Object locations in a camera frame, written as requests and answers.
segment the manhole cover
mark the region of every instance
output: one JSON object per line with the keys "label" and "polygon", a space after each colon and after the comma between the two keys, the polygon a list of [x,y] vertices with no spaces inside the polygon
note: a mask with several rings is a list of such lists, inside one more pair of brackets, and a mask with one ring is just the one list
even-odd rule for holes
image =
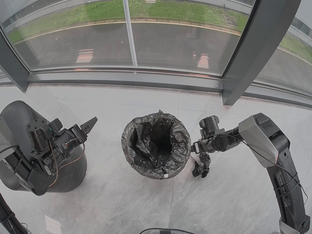
{"label": "manhole cover", "polygon": [[227,25],[237,26],[237,21],[235,17],[229,16],[227,14],[223,14],[223,16]]}

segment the grass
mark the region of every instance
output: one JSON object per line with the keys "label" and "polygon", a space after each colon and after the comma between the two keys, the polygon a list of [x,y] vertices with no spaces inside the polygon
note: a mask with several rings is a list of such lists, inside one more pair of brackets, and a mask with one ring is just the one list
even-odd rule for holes
{"label": "grass", "polygon": [[312,63],[312,48],[304,44],[299,39],[286,34],[280,43],[281,46],[287,48]]}
{"label": "grass", "polygon": [[[132,18],[166,18],[174,21],[189,20],[226,25],[223,17],[224,10],[213,6],[172,0],[158,0],[156,3],[146,3],[145,0],[128,0],[128,2]],[[236,18],[238,26],[235,28],[242,31],[248,17],[234,11],[227,11],[227,13]],[[122,0],[93,2],[43,16],[14,29],[8,35],[12,42],[18,42],[27,37],[75,23],[108,19],[125,20],[124,18]]]}

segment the robotic arm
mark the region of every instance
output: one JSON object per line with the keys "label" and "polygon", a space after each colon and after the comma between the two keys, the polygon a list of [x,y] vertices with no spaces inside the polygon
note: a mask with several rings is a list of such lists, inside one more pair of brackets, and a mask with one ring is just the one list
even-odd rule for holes
{"label": "robotic arm", "polygon": [[267,169],[280,208],[281,234],[303,234],[310,227],[305,214],[300,182],[289,151],[290,141],[279,127],[263,113],[252,115],[232,130],[218,127],[215,115],[199,122],[201,139],[194,142],[192,152],[225,152],[243,141],[260,164]]}
{"label": "robotic arm", "polygon": [[84,145],[96,122],[94,117],[80,127],[75,124],[61,130],[63,125],[59,119],[51,123],[44,118],[34,119],[26,125],[33,145],[26,158],[10,128],[0,118],[0,160],[14,172],[22,186],[38,196],[43,195],[50,186],[48,178],[56,174],[57,168],[61,168],[77,146]]}

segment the trash can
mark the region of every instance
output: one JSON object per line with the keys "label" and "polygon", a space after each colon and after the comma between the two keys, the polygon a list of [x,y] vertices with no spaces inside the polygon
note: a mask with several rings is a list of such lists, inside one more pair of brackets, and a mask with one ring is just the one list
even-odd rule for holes
{"label": "trash can", "polygon": [[161,110],[131,120],[121,145],[131,167],[152,179],[176,176],[191,153],[191,138],[183,123]]}

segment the metal pole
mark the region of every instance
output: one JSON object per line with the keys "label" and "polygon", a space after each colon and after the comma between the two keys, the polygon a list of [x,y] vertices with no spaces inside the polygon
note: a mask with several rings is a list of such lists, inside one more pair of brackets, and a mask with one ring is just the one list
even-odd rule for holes
{"label": "metal pole", "polygon": [[133,62],[133,66],[138,66],[138,62],[136,60],[136,54],[135,54],[135,43],[133,41],[129,4],[128,4],[128,0],[122,0],[122,1],[124,3],[124,15],[126,17],[126,24],[127,24],[132,62]]}

